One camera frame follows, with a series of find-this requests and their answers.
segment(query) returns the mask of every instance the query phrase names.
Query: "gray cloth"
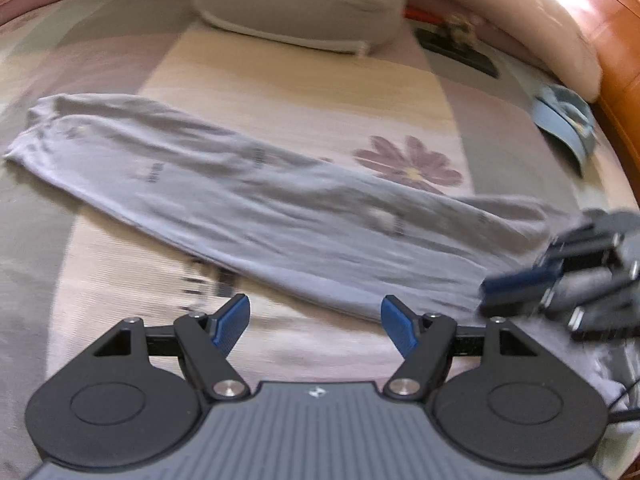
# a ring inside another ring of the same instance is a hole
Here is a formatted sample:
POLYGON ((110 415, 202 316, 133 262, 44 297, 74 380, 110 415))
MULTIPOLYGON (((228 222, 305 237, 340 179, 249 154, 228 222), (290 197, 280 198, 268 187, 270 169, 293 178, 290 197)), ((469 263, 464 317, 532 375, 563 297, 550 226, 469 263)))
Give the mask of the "gray cloth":
MULTIPOLYGON (((488 275, 528 266, 580 218, 532 198, 454 200, 355 173, 137 96, 40 99, 6 157, 188 253, 378 319, 385 294, 463 324, 488 275)), ((523 327, 607 399, 606 346, 523 327)))

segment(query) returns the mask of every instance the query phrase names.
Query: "gray gripper housing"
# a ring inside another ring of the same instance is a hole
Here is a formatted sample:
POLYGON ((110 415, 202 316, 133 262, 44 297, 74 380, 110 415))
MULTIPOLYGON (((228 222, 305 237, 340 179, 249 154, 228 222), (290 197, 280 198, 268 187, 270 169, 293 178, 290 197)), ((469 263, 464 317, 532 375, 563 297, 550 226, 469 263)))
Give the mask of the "gray gripper housing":
POLYGON ((47 462, 31 480, 604 480, 591 465, 546 474, 501 471, 448 444, 418 404, 373 383, 263 383, 219 403, 182 447, 119 472, 47 462))

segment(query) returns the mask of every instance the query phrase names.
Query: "pink pillow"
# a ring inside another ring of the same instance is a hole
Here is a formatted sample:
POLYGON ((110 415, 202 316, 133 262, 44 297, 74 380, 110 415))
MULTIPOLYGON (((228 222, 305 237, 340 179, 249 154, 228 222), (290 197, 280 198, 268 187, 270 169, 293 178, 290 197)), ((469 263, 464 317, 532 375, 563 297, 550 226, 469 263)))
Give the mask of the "pink pillow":
POLYGON ((585 101, 600 93, 602 70, 593 45, 557 0, 452 0, 525 45, 585 101))

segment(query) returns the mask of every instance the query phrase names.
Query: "bedsheet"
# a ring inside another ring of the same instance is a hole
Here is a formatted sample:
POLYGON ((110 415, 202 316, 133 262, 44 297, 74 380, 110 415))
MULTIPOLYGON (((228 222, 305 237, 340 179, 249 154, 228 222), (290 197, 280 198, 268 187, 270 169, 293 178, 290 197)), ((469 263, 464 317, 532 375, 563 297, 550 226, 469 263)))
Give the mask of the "bedsheet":
MULTIPOLYGON (((493 79, 425 53, 410 25, 371 57, 356 58, 214 30, 189 0, 64 0, 0 28, 0 146, 23 129, 41 96, 130 93, 353 171, 373 171, 363 152, 404 168, 415 158, 407 143, 414 137, 433 154, 424 157, 425 174, 460 174, 431 183, 449 196, 521 194, 563 210, 636 207, 602 136, 581 180, 533 125, 532 95, 545 75, 482 47, 500 71, 493 79)), ((230 358, 253 385, 382 382, 400 363, 378 325, 205 264, 7 164, 0 221, 2 480, 23 478, 38 462, 22 422, 30 394, 133 314, 164 324, 247 293, 253 318, 230 358)), ((632 344, 616 349, 616 380, 635 378, 638 354, 632 344)), ((470 365, 458 361, 452 373, 470 365)), ((618 437, 600 460, 612 478, 626 467, 618 449, 637 434, 618 437)))

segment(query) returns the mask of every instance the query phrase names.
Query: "blue cap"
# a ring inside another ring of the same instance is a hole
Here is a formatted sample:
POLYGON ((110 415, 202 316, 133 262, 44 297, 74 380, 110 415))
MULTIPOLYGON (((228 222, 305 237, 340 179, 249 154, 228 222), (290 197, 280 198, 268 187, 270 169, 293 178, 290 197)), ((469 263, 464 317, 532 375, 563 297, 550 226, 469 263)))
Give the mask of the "blue cap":
POLYGON ((540 129, 571 150, 582 174, 596 147, 595 119, 589 105, 564 86, 548 85, 536 98, 531 115, 540 129))

